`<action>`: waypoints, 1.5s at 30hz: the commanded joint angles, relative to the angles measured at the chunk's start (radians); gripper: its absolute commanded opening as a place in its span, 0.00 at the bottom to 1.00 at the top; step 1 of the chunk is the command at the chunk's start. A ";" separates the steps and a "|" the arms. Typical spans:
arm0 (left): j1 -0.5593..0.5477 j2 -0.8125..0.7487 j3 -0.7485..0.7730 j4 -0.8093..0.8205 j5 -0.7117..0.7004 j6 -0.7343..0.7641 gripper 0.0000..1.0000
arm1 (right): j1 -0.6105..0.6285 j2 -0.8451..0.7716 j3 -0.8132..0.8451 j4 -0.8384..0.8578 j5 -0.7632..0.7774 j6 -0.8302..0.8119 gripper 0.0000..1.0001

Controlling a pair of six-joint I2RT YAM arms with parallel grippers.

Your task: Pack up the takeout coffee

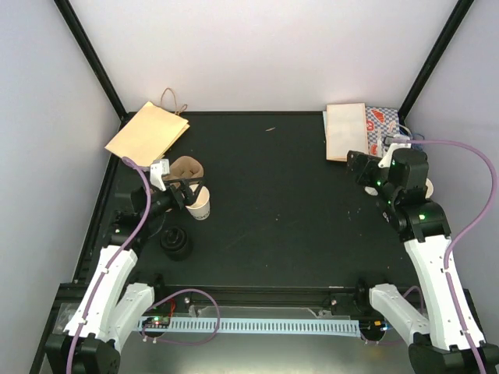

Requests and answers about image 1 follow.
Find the blue checkered paper bag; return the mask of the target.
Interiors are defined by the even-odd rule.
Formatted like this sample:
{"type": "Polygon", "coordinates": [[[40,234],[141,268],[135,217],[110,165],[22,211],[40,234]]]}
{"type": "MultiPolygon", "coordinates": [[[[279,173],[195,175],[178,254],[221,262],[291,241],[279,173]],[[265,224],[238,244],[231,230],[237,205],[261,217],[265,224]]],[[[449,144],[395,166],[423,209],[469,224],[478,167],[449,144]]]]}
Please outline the blue checkered paper bag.
{"type": "Polygon", "coordinates": [[[383,157],[387,136],[399,134],[398,111],[364,103],[329,104],[327,112],[326,159],[345,161],[350,150],[383,157]]]}

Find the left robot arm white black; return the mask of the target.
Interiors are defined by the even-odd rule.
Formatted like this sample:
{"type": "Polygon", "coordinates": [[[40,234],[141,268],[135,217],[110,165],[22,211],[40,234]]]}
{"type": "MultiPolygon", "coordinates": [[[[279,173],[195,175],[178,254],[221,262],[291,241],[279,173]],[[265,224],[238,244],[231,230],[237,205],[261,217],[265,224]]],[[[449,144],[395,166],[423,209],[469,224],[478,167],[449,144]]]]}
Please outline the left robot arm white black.
{"type": "Polygon", "coordinates": [[[156,191],[149,182],[128,194],[129,205],[115,216],[104,238],[96,270],[82,301],[62,332],[44,350],[54,373],[117,373],[122,348],[139,318],[157,311],[168,293],[158,279],[128,283],[149,236],[148,224],[169,209],[192,206],[204,180],[180,178],[156,191]]]}

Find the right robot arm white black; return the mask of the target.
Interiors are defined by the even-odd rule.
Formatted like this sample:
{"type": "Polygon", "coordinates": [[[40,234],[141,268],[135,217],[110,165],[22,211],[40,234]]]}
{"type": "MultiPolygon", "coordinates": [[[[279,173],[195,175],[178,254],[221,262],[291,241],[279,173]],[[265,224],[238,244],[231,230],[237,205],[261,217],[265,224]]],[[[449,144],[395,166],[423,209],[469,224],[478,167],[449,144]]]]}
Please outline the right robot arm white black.
{"type": "Polygon", "coordinates": [[[385,220],[397,232],[416,270],[426,312],[413,307],[393,284],[365,287],[356,308],[378,311],[408,346],[416,373],[493,373],[498,347],[486,341],[466,301],[452,256],[443,208],[427,195],[427,155],[393,146],[383,158],[351,150],[348,170],[377,192],[385,220]]]}

